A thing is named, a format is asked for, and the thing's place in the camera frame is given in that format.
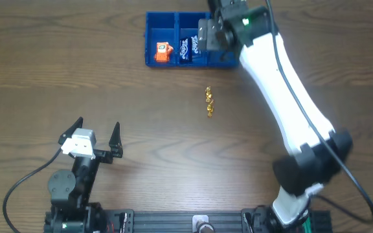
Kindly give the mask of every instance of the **brown surface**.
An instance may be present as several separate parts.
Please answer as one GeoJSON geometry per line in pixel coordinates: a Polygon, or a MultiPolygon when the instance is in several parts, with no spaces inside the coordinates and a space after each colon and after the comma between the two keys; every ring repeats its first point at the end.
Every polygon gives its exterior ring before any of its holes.
{"type": "MultiPolygon", "coordinates": [[[[107,148],[116,121],[122,126],[124,158],[100,166],[91,197],[106,208],[240,210],[274,200],[271,162],[285,149],[247,75],[144,65],[145,11],[206,10],[205,2],[0,0],[0,232],[10,232],[1,210],[9,187],[52,157],[79,116],[98,148],[107,148]]],[[[311,97],[336,128],[352,133],[348,166],[373,200],[373,1],[273,5],[311,97]]],[[[60,157],[12,194],[8,213],[20,231],[41,232],[48,178],[72,163],[60,157]]],[[[323,193],[368,216],[344,175],[323,193]]],[[[369,231],[338,211],[332,216],[336,232],[369,231]]]]}

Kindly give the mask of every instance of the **wooden table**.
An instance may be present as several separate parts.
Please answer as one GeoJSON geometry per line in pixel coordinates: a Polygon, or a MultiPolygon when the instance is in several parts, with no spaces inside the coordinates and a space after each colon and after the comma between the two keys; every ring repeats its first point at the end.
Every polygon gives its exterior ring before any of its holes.
{"type": "MultiPolygon", "coordinates": [[[[373,200],[373,1],[273,6],[313,101],[335,128],[351,132],[347,165],[373,200]]],[[[91,196],[106,208],[240,210],[276,198],[271,163],[286,151],[250,77],[241,69],[144,65],[145,11],[206,9],[200,0],[0,0],[0,232],[10,232],[1,210],[8,189],[52,157],[79,116],[101,149],[121,123],[124,158],[100,165],[91,196]]],[[[72,163],[61,156],[14,191],[8,213],[20,231],[41,232],[47,181],[72,163]]],[[[323,194],[370,215],[344,174],[323,194]]],[[[332,210],[335,232],[370,231],[320,201],[313,208],[332,210]]]]}

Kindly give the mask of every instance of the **blue snack package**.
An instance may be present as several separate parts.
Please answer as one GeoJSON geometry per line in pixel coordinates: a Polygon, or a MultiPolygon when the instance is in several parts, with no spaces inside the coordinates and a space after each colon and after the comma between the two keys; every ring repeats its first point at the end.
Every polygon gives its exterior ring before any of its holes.
{"type": "Polygon", "coordinates": [[[179,62],[192,62],[192,39],[183,38],[179,40],[179,62]]]}
{"type": "Polygon", "coordinates": [[[198,36],[192,36],[192,57],[200,58],[202,56],[201,51],[198,49],[198,36]]]}

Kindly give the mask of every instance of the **blue tray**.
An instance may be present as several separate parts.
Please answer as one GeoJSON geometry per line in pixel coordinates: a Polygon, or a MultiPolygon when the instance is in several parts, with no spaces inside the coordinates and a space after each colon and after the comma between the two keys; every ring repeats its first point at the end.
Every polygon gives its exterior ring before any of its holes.
{"type": "Polygon", "coordinates": [[[145,64],[149,67],[236,67],[238,61],[232,52],[223,61],[220,58],[224,52],[202,51],[202,57],[192,58],[190,63],[179,62],[179,38],[197,35],[198,21],[209,18],[209,12],[147,12],[145,64]],[[153,58],[157,42],[169,42],[174,48],[168,63],[159,63],[153,58]]]}

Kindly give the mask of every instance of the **green light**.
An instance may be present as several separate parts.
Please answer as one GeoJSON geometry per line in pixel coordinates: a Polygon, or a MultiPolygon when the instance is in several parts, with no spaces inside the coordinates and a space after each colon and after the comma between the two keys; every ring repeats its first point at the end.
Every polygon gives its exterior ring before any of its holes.
{"type": "Polygon", "coordinates": [[[247,18],[243,19],[244,26],[247,26],[249,23],[250,23],[249,19],[247,19],[247,18]]]}

